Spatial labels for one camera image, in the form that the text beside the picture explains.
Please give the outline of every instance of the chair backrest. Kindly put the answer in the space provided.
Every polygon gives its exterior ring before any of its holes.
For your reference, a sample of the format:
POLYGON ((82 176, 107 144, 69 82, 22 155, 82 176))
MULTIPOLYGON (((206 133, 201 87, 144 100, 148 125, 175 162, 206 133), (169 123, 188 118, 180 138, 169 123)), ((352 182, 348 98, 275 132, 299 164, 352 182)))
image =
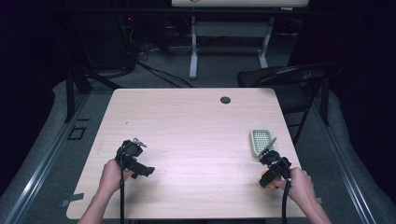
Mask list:
POLYGON ((340 63, 315 63, 283 67, 257 80, 255 87, 296 83, 321 83, 341 73, 340 63))

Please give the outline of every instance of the gray floor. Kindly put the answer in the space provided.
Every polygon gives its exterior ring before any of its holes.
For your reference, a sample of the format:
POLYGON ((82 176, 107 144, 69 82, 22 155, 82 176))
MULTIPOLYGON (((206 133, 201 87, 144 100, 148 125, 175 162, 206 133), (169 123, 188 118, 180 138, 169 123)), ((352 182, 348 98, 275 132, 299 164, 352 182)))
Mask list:
MULTIPOLYGON (((289 36, 273 36, 267 53, 269 65, 285 65, 293 43, 289 36)), ((256 57, 260 46, 260 41, 243 38, 205 39, 199 48, 198 78, 195 80, 188 78, 190 53, 181 53, 186 48, 175 48, 177 53, 152 50, 148 59, 141 62, 182 77, 195 87, 230 88, 237 87, 238 71, 260 66, 256 57)), ((127 76, 111 80, 125 88, 170 88, 168 83, 140 66, 127 76)), ((49 119, 22 168, 0 199, 0 223, 76 223, 65 216, 67 207, 60 206, 60 203, 74 192, 111 97, 111 90, 102 83, 91 80, 91 84, 93 91, 90 95, 77 92, 78 112, 69 124, 64 124, 65 84, 60 83, 54 88, 56 99, 49 119), (81 140, 66 139, 74 125, 86 129, 81 140), (49 171, 38 178, 42 183, 33 190, 29 188, 29 181, 41 174, 35 173, 37 167, 48 168, 49 171)), ((301 165, 312 176, 317 195, 324 198, 323 207, 332 222, 393 223, 395 206, 375 184, 350 145, 337 97, 331 94, 330 127, 322 125, 317 112, 315 107, 310 112, 296 150, 301 165), (347 168, 342 161, 347 161, 347 168)), ((280 223, 280 219, 267 219, 267 223, 280 223)), ((308 222, 305 218, 289 218, 289 223, 308 222)))

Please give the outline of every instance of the wire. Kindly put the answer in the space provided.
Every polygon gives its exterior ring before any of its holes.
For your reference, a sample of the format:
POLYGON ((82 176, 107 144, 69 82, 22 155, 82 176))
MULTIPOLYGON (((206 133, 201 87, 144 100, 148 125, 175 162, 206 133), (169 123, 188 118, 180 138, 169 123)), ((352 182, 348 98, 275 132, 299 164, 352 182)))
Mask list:
POLYGON ((124 190, 125 190, 125 184, 124 184, 124 178, 123 178, 123 170, 124 170, 123 151, 121 152, 121 155, 120 155, 120 169, 121 169, 121 180, 120 180, 120 223, 123 224, 124 220, 125 220, 125 214, 124 214, 124 203, 125 203, 124 190))
POLYGON ((289 189, 291 187, 291 171, 289 166, 287 165, 287 163, 285 162, 285 160, 283 160, 283 158, 279 157, 280 160, 286 164, 286 167, 288 168, 288 171, 286 173, 287 176, 284 176, 286 179, 286 186, 285 189, 283 191, 283 197, 282 197, 282 224, 287 224, 288 220, 286 218, 286 204, 287 204, 287 200, 288 200, 288 196, 289 196, 289 189))
POLYGON ((191 50, 192 46, 183 46, 183 47, 170 47, 169 49, 171 49, 174 53, 178 54, 178 55, 182 55, 185 53, 188 53, 191 50), (186 50, 184 50, 183 52, 178 52, 176 49, 178 48, 187 48, 186 50))
POLYGON ((99 71, 97 73, 101 77, 105 77, 107 79, 112 79, 112 78, 116 78, 116 77, 125 77, 126 75, 130 74, 132 71, 133 71, 133 69, 124 68, 124 69, 122 69, 122 71, 119 71, 118 73, 114 73, 114 74, 111 74, 111 75, 104 75, 104 73, 100 74, 99 71))
POLYGON ((161 70, 152 68, 152 67, 150 67, 150 66, 148 66, 148 65, 145 65, 145 64, 143 64, 143 63, 141 63, 141 62, 137 62, 137 64, 140 65, 140 66, 142 66, 144 69, 148 70, 148 71, 149 71, 151 74, 153 74, 154 76, 159 77, 160 79, 162 79, 162 80, 168 82, 168 83, 171 85, 171 87, 182 88, 182 86, 176 84, 174 81, 168 79, 167 77, 170 77, 170 78, 174 79, 175 81, 180 82, 180 83, 182 83, 183 85, 186 85, 186 86, 188 86, 188 87, 190 87, 190 88, 194 88, 194 86, 192 86, 188 81, 184 80, 184 79, 181 78, 181 77, 177 77, 177 76, 175 76, 175 75, 166 73, 166 72, 164 72, 164 71, 161 71, 161 70))
POLYGON ((153 49, 155 49, 153 44, 146 44, 146 45, 143 45, 143 46, 140 48, 140 52, 139 52, 139 54, 138 54, 137 56, 139 57, 139 59, 141 59, 142 61, 145 61, 145 62, 146 62, 146 61, 149 60, 149 52, 152 51, 153 49))

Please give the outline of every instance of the wrist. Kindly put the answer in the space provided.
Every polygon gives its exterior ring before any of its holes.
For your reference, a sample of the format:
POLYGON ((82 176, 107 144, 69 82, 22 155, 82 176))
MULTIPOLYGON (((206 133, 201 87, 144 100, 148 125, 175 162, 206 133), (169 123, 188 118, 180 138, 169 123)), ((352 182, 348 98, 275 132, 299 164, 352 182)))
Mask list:
POLYGON ((300 208, 311 223, 331 223, 323 207, 316 200, 304 203, 300 208))
POLYGON ((97 200, 110 200, 110 198, 113 196, 114 192, 110 192, 108 190, 103 190, 103 189, 98 189, 93 196, 97 200))

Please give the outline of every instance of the fingers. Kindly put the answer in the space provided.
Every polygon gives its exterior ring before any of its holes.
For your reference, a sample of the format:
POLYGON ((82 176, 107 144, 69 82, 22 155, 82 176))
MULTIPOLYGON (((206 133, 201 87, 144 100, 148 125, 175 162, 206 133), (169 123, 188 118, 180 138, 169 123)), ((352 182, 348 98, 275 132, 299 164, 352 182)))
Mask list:
POLYGON ((302 170, 299 167, 291 169, 291 178, 305 179, 305 180, 311 182, 312 186, 314 186, 314 183, 312 183, 311 176, 305 170, 302 170))
POLYGON ((123 172, 123 177, 124 179, 127 179, 128 177, 130 177, 134 172, 130 171, 130 170, 124 170, 123 172))
POLYGON ((109 160, 107 163, 111 163, 111 162, 117 163, 115 159, 111 159, 111 160, 109 160))
POLYGON ((270 185, 273 185, 277 188, 285 189, 286 187, 286 180, 282 180, 280 178, 275 178, 270 185))

